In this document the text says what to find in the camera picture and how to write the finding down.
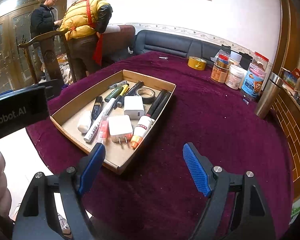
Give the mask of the olive green tube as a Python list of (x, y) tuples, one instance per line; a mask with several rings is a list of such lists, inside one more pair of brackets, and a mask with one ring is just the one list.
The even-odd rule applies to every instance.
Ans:
[(113, 89), (106, 97), (105, 97), (105, 102), (109, 102), (112, 98), (117, 98), (119, 94), (122, 92), (123, 86), (117, 87)]

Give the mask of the white charger plug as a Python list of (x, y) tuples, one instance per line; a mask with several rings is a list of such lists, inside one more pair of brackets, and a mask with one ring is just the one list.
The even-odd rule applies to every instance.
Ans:
[(133, 126), (128, 115), (110, 116), (108, 118), (108, 126), (112, 142), (127, 142), (133, 136)]

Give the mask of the black marker grey cap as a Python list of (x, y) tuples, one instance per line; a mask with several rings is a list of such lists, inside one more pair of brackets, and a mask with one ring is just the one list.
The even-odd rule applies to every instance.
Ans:
[(158, 107), (155, 109), (154, 113), (151, 116), (151, 119), (156, 120), (159, 116), (159, 114), (164, 109), (166, 103), (168, 102), (169, 98), (171, 96), (171, 92), (167, 92), (161, 102), (159, 103)]

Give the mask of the black marker white tip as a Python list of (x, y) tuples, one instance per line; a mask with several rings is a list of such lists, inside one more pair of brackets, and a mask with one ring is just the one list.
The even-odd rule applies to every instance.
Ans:
[(136, 94), (136, 90), (141, 88), (143, 85), (143, 81), (139, 81), (128, 92), (125, 92), (122, 96), (119, 96), (114, 109), (117, 107), (122, 108), (124, 106), (125, 96), (134, 96)]

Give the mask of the white paint marker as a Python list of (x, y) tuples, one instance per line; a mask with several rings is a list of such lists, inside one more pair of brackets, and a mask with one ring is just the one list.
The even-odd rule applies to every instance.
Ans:
[(106, 115), (108, 115), (110, 109), (112, 108), (114, 102), (115, 102), (115, 98), (112, 98), (109, 100), (109, 102), (106, 104), (106, 106), (102, 109), (101, 113), (99, 114), (99, 116), (97, 117), (97, 119), (93, 122), (92, 126), (90, 127), (90, 129), (87, 131), (86, 135), (84, 136), (84, 141), (87, 143), (90, 143), (94, 137), (94, 135), (96, 134), (100, 123), (102, 121), (102, 118)]

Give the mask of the clear red tube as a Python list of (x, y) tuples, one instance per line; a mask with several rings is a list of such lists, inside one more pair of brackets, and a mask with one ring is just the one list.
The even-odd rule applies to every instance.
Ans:
[(96, 142), (106, 145), (108, 137), (108, 118), (109, 116), (105, 115), (102, 117), (98, 132), (96, 135)]

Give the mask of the wooden chair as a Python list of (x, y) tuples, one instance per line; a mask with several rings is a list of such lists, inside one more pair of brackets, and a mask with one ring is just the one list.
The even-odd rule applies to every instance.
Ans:
[(39, 82), (38, 82), (36, 72), (34, 70), (34, 66), (33, 66), (33, 63), (32, 63), (31, 57), (30, 57), (30, 52), (29, 52), (29, 46), (33, 45), (34, 43), (39, 43), (39, 45), (40, 45), (40, 49), (41, 49), (43, 59), (44, 59), (44, 64), (45, 64), (45, 67), (49, 74), (49, 77), (52, 80), (53, 79), (63, 80), (61, 70), (59, 68), (59, 63), (57, 61), (57, 57), (55, 54), (54, 45), (53, 45), (53, 37), (55, 37), (55, 36), (60, 36), (63, 41), (67, 59), (68, 59), (68, 63), (69, 63), (69, 67), (70, 67), (72, 81), (73, 81), (73, 83), (77, 82), (73, 64), (72, 64), (72, 58), (70, 55), (70, 49), (69, 49), (69, 46), (68, 46), (68, 43), (67, 43), (67, 40), (65, 37), (65, 33), (67, 33), (67, 32), (68, 32), (68, 29), (64, 29), (63, 31), (50, 31), (48, 33), (44, 33), (44, 34), (36, 36), (35, 38), (31, 39), (29, 42), (18, 44), (17, 47), (24, 50), (24, 55), (25, 55), (27, 64), (29, 66), (32, 79), (35, 84), (38, 84)]

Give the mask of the small white bottle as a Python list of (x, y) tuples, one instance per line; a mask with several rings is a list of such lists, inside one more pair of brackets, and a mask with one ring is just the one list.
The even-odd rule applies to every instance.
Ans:
[(81, 116), (79, 117), (79, 121), (77, 124), (77, 129), (85, 134), (87, 131), (89, 131), (91, 126), (91, 112), (90, 111), (84, 111)]

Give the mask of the black electrical tape roll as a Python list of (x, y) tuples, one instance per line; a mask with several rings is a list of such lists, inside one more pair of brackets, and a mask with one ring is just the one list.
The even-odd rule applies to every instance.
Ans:
[(144, 104), (151, 104), (156, 98), (155, 91), (150, 88), (138, 88), (136, 95), (142, 97)]

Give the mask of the black marker red cap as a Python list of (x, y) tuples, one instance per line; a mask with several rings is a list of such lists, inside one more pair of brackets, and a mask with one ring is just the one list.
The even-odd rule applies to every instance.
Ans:
[(167, 90), (165, 90), (165, 89), (162, 89), (160, 91), (159, 95), (156, 97), (156, 99), (152, 103), (151, 107), (149, 108), (148, 112), (146, 113), (146, 116), (151, 117), (153, 115), (153, 113), (155, 112), (155, 110), (157, 109), (157, 107), (159, 106), (161, 101), (163, 100), (166, 93), (167, 93)]

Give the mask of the white plastic jar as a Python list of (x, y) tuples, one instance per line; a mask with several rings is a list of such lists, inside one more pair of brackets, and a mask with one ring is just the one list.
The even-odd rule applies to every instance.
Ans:
[(231, 89), (238, 90), (243, 76), (245, 76), (244, 69), (232, 64), (229, 67), (225, 84)]

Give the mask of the man in black jacket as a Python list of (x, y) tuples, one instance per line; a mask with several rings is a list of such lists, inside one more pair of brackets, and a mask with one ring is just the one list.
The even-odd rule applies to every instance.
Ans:
[(50, 31), (56, 31), (61, 25), (62, 20), (55, 20), (55, 15), (52, 12), (56, 2), (57, 0), (45, 0), (32, 12), (30, 19), (31, 38)]

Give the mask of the white glue bottle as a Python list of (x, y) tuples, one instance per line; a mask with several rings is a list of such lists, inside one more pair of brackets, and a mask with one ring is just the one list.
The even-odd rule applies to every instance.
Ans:
[(130, 144), (132, 149), (136, 149), (140, 143), (143, 141), (144, 137), (148, 133), (149, 129), (151, 128), (153, 124), (153, 119), (150, 115), (144, 115), (142, 116), (136, 127), (134, 128), (133, 136), (130, 140)]

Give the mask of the white power adapter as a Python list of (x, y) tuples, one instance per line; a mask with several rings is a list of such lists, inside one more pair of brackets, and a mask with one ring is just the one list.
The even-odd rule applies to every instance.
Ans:
[(123, 110), (124, 115), (128, 115), (130, 119), (140, 119), (145, 114), (142, 97), (125, 96)]

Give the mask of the yellow black pen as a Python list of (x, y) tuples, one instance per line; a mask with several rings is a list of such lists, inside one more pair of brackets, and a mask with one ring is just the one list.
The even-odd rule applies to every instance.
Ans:
[(129, 84), (125, 84), (122, 86), (123, 89), (120, 92), (119, 96), (116, 98), (115, 102), (114, 102), (114, 107), (117, 107), (117, 102), (122, 98), (122, 96), (126, 93), (126, 91), (129, 89)]

